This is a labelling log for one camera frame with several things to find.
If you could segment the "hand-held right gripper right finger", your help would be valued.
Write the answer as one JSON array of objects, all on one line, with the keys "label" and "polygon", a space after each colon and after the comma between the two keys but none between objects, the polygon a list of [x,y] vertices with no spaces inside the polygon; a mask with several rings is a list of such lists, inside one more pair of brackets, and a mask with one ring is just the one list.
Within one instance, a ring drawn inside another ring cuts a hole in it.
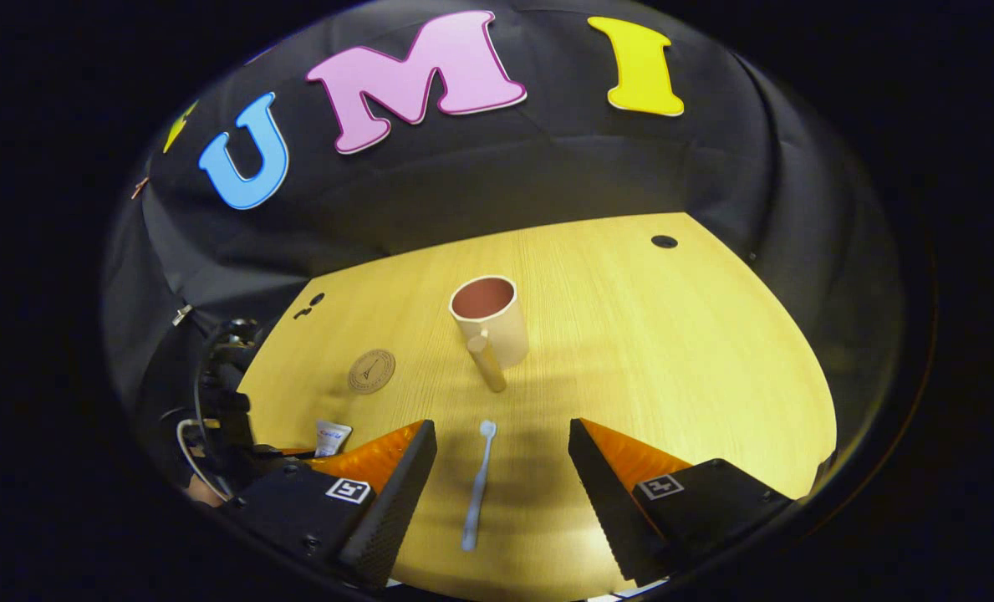
[{"label": "hand-held right gripper right finger", "polygon": [[691,464],[584,418],[567,452],[623,579],[646,585],[709,564],[792,500],[733,462]]}]

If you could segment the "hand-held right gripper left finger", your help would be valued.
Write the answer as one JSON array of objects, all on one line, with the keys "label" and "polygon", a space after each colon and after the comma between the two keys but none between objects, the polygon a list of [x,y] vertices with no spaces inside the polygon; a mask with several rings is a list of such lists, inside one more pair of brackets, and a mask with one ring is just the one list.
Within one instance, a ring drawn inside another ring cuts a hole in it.
[{"label": "hand-held right gripper left finger", "polygon": [[431,420],[347,453],[298,462],[225,504],[230,523],[299,567],[359,589],[386,586],[438,452]]}]

